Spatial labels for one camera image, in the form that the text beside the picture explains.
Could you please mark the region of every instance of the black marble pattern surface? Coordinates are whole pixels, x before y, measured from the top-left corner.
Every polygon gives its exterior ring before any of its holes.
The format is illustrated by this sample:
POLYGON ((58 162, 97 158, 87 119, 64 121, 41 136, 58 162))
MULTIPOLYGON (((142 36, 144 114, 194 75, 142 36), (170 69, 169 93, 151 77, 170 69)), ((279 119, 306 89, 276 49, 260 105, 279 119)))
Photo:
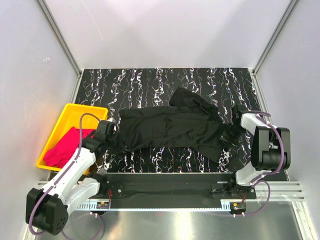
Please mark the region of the black marble pattern surface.
MULTIPOLYGON (((225 123, 231 123, 235 104, 260 110, 246 68, 86 69, 75 103, 108 108, 108 117, 119 125, 120 109, 168 106, 177 87, 216 105, 225 123)), ((234 172, 250 161, 251 143, 250 134, 243 134, 237 147, 221 152, 218 163, 188 147, 147 148, 119 155, 106 152, 99 168, 111 173, 234 172)))

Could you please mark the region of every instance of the table surface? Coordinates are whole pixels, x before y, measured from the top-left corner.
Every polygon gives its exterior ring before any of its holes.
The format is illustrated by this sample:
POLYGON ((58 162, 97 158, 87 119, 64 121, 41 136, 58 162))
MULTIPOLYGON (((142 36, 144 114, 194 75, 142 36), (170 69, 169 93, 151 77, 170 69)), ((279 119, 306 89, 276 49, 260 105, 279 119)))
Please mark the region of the table surface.
MULTIPOLYGON (((248 202, 248 212, 258 208, 258 203, 248 202)), ((233 218, 215 214, 228 215, 217 212, 110 211, 102 216, 104 232, 97 240, 302 240, 293 208, 288 202, 270 202, 254 216, 233 218)), ((92 215, 75 211, 69 218, 65 233, 74 240, 88 240, 99 226, 99 220, 92 215)), ((45 233, 36 239, 65 238, 61 233, 57 236, 45 233)))
MULTIPOLYGON (((120 109, 168 106, 177 87, 216 105, 225 123, 231 123, 235 104, 260 109, 246 68, 85 69, 75 103, 108 108, 108 117, 119 123, 120 109)), ((218 162, 189 147, 156 147, 106 153, 100 167, 111 173, 234 172, 250 161, 252 139, 244 133, 237 146, 221 152, 218 162)))

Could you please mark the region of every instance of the black mounting plate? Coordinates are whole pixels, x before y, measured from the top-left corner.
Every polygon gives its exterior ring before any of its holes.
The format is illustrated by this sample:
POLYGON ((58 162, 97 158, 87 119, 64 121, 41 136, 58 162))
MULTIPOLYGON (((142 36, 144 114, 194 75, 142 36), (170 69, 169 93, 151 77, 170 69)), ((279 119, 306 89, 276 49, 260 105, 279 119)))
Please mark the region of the black mounting plate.
MULTIPOLYGON (((232 197, 230 196, 224 189, 226 187, 226 183, 212 183, 211 184, 211 194, 212 198, 215 200, 221 199, 233 199, 233 200, 242 200, 243 196, 240 197, 232 197)), ((253 187, 249 187, 248 191, 245 193, 246 199, 256 199, 256 191, 253 187)))
POLYGON ((112 192, 112 199, 122 199, 124 192, 124 184, 122 182, 110 182, 108 187, 112 192))

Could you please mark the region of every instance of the gray floor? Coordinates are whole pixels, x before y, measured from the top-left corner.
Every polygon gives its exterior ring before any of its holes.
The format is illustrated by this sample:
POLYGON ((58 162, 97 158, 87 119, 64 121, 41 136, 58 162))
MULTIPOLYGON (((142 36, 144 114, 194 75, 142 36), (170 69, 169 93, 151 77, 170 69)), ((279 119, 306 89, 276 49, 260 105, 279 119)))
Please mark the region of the gray floor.
MULTIPOLYGON (((260 206, 248 203, 248 211, 260 206)), ((77 221, 85 212, 76 211, 65 233, 73 240, 88 240, 99 229, 100 222, 91 215, 77 221)), ((216 216, 209 212, 107 212, 103 215, 102 240, 301 240, 301 234, 290 203, 270 202, 266 209, 248 217, 216 216)), ((37 240, 64 240, 43 234, 37 240)))

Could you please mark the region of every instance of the cable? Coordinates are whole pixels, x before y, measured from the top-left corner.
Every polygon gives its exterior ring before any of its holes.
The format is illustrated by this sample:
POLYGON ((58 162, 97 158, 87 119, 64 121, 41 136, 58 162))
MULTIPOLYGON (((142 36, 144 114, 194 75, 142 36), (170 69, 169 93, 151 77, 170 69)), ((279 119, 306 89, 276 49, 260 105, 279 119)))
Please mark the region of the cable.
MULTIPOLYGON (((281 136, 280 136, 280 134, 278 133, 277 129, 276 129, 272 124, 268 123, 266 120, 264 120, 262 117, 260 117, 260 116, 258 116, 258 115, 256 116, 256 118, 257 118, 258 120, 260 120, 262 123, 266 124, 269 128, 271 128, 272 131, 274 132, 274 134, 276 135, 276 138, 277 138, 278 141, 279 141, 280 152, 281 152, 280 163, 279 163, 278 167, 277 167, 274 171, 265 173, 265 176, 277 174, 277 173, 281 170, 281 168, 282 168, 282 166, 283 166, 283 164, 284 164, 284 161, 285 161, 285 147, 284 147, 284 143, 283 143, 283 141, 282 141, 282 139, 281 139, 281 136)), ((254 183, 255 181, 258 181, 258 180, 260 180, 260 179, 263 178, 263 177, 264 177, 264 176, 263 176, 263 173, 262 173, 262 174, 256 176, 255 178, 253 178, 250 183, 252 184, 252 183, 254 183)))
POLYGON ((246 198, 247 198, 247 194, 243 194, 243 199, 242 199, 242 201, 241 201, 241 203, 244 203, 245 202, 245 200, 246 200, 246 198))
MULTIPOLYGON (((97 236, 99 235, 99 233, 101 232, 101 229, 103 229, 103 228, 104 228, 104 225, 105 225, 105 224, 104 224, 104 220, 103 220, 103 218, 102 218, 100 215, 95 214, 95 216, 96 216, 96 218, 98 217, 99 220, 100 220, 100 228, 99 228, 99 230, 96 232, 96 234, 95 234, 92 238, 90 238, 89 240, 95 240, 95 239, 97 238, 97 236)), ((72 238, 68 237, 68 236, 65 234, 64 230, 62 230, 61 233, 62 233, 62 235, 65 237, 65 239, 73 240, 72 238)))
POLYGON ((210 193, 211 193, 211 194, 213 194, 213 193, 220 193, 220 192, 223 192, 224 190, 226 190, 226 189, 227 189, 227 187, 228 187, 228 184, 226 184, 226 185, 225 185, 224 189, 222 189, 222 190, 215 190, 215 189, 214 189, 214 190, 213 190, 213 191, 211 191, 210 193))
POLYGON ((78 216, 78 217, 77 217, 76 219, 74 219, 72 222, 70 222, 69 224, 66 224, 63 229, 64 229, 64 230, 67 229, 68 227, 70 227, 71 225, 73 225, 76 221, 78 221, 79 219, 82 219, 83 217, 88 216, 88 215, 92 215, 92 212, 87 212, 87 213, 85 213, 85 214, 82 214, 82 215, 78 216))
POLYGON ((110 204, 110 201, 111 201, 111 197, 112 197, 112 190, 109 189, 109 191, 107 191, 108 193, 108 197, 109 197, 109 204, 110 204))
POLYGON ((48 193, 54 188, 54 186, 51 186, 48 188, 47 191, 45 191, 44 194, 42 194, 42 196, 40 197, 40 199, 36 202, 36 204, 34 205, 34 208, 32 209, 32 212, 31 212, 31 215, 30 215, 30 218, 29 218, 29 230, 30 232, 33 234, 33 235, 41 235, 43 234, 45 231, 41 231, 41 232, 36 232, 33 227, 32 227, 32 222, 34 220, 34 217, 35 217, 35 213, 36 213, 36 210, 37 208, 39 207, 40 203, 43 201, 43 199, 48 195, 48 193))
POLYGON ((260 181, 257 181, 253 187, 255 187, 256 185, 260 184, 260 183, 265 183, 267 188, 268 188, 268 197, 266 198, 266 201, 264 203, 264 205, 262 207, 260 207, 259 210, 257 211, 254 211, 254 212, 251 212, 251 213, 247 213, 247 214, 243 214, 243 215, 235 215, 235 217, 244 217, 244 216, 253 216, 253 215, 256 215, 258 213, 260 213, 263 209, 265 209, 265 207, 268 205, 269 203, 269 200, 270 200, 270 196, 271 196, 271 189, 270 189, 270 185, 267 181, 265 180, 260 180, 260 181))
POLYGON ((259 111, 259 110, 250 110, 248 114, 259 114, 261 116, 271 117, 271 114, 265 111, 259 111))
POLYGON ((28 222, 29 223, 29 230, 33 235, 38 236, 38 235, 41 235, 41 234, 43 234, 45 232, 45 231, 36 232, 32 227, 32 222, 34 220, 34 217, 35 217, 35 214, 36 214, 36 211, 37 211, 39 205, 44 200, 44 198, 48 195, 48 193, 58 184, 58 182, 63 178, 63 176, 69 171, 69 169, 73 166, 73 164, 75 163, 75 161, 77 160, 77 158, 80 155, 81 146, 82 146, 82 135, 83 135, 82 134, 82 119, 84 118, 85 115, 90 115, 90 116, 96 118, 100 122, 100 119, 97 116, 93 115, 92 113, 88 113, 87 112, 87 113, 84 113, 84 114, 81 115, 80 120, 79 120, 79 147, 78 147, 78 152, 77 152, 73 162, 66 168, 66 170, 53 183, 54 186, 50 186, 48 188, 48 190, 43 193, 43 195, 39 198, 39 200, 34 205, 32 211, 31 211, 31 214, 30 214, 29 222, 28 222))
POLYGON ((223 214, 218 214, 218 213, 212 213, 212 212, 206 212, 206 214, 210 214, 210 215, 214 215, 214 216, 217 216, 217 217, 244 217, 244 216, 254 216, 254 215, 256 215, 256 214, 258 214, 258 213, 260 213, 263 209, 265 209, 266 208, 266 206, 268 205, 268 203, 269 203, 269 200, 270 200, 270 196, 271 196, 271 188, 270 188, 270 185, 269 185, 269 183, 267 182, 267 181, 265 181, 265 180, 260 180, 260 181, 258 181, 258 182, 256 182, 254 185, 253 185, 253 187, 255 187, 256 185, 258 185, 258 184, 260 184, 260 183, 265 183, 266 184, 266 186, 267 186, 267 188, 268 188, 268 197, 266 198, 266 201, 265 201, 265 203, 264 203, 264 205, 259 209, 259 210, 257 210, 257 211, 254 211, 254 212, 251 212, 251 213, 247 213, 247 214, 242 214, 242 215, 236 215, 236 214, 234 214, 234 215, 230 215, 230 214, 228 214, 228 215, 223 215, 223 214))

